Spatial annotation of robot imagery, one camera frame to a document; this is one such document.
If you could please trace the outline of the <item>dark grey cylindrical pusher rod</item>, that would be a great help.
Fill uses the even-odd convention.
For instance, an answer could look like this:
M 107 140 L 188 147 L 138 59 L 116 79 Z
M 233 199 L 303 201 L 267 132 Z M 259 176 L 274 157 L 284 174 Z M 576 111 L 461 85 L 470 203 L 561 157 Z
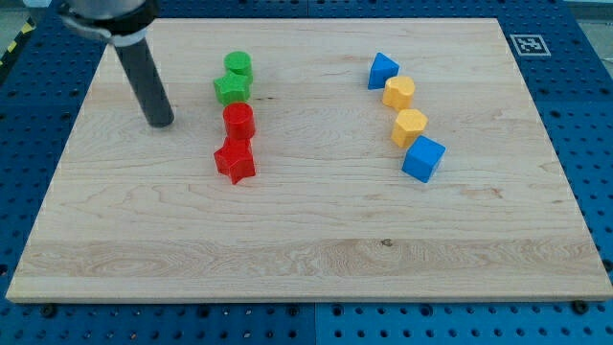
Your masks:
M 147 41 L 115 47 L 134 95 L 151 127 L 167 127 L 174 114 Z

